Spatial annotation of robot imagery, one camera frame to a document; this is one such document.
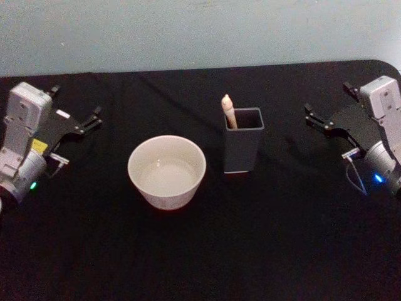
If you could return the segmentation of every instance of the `pen holder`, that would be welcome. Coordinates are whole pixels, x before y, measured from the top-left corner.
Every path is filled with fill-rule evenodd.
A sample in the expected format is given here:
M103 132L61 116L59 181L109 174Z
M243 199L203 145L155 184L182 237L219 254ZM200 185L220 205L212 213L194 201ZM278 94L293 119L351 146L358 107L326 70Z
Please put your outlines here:
M236 108L234 111L238 129L230 129L224 116L226 122L224 173L226 174L253 170L259 141L264 131L259 108Z

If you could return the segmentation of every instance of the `water in bowl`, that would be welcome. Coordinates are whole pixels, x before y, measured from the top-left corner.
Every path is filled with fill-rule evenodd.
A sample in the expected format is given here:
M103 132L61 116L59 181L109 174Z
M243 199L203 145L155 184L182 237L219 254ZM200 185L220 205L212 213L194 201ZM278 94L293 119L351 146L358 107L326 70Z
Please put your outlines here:
M156 196L184 193L196 182L195 169L177 158L161 158L149 164L140 176L140 185Z

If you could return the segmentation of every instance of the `cable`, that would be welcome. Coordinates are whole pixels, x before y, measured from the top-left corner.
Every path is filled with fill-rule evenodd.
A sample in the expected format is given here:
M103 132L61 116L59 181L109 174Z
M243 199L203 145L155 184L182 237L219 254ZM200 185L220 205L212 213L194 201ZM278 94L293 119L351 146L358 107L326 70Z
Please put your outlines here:
M57 173L60 171L60 169L61 169L63 166L64 166L64 163L60 162L60 163L58 164L58 167L57 167L57 169L55 170L54 173L49 174L48 172L45 171L44 174L46 174L47 177L48 177L49 179L51 179L52 177L54 177L55 175L57 175Z
M357 168L355 167L355 165L354 165L352 159L351 159L351 160L350 160L350 159L351 159L351 158L348 159L348 161L350 161L350 163L349 163L349 165L346 166L346 169L345 169L345 176L346 176L346 178L348 179L348 181L352 184L353 187L355 187L357 190L359 190L361 193L363 193L364 195L367 196L368 193L367 193L367 191L366 191L366 189L365 189L365 186L363 185L363 182L362 182L362 180L361 180L361 177L359 176L359 172L357 171ZM350 176L348 175L348 171L350 170L350 166L353 167L353 169L354 169L354 171L355 171L355 174L357 175L357 178L358 178L359 183L360 183L360 187L359 187L358 185L356 185L356 184L350 179Z

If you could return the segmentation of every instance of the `black table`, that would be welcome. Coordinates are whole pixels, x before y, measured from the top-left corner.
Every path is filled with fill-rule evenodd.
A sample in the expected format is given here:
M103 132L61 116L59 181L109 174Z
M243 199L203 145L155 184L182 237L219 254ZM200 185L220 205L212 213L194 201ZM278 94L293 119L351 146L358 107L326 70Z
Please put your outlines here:
M401 80L375 60L0 79L2 115L24 80L58 83L55 106L83 121L101 105L104 120L67 140L58 153L70 165L3 216L0 300L399 300L398 201L353 189L340 157L350 145L307 127L303 110L329 117L353 103L343 82L380 75ZM259 107L266 126L247 176L222 172L225 93ZM195 197L173 212L127 175L133 149L163 134L207 159Z

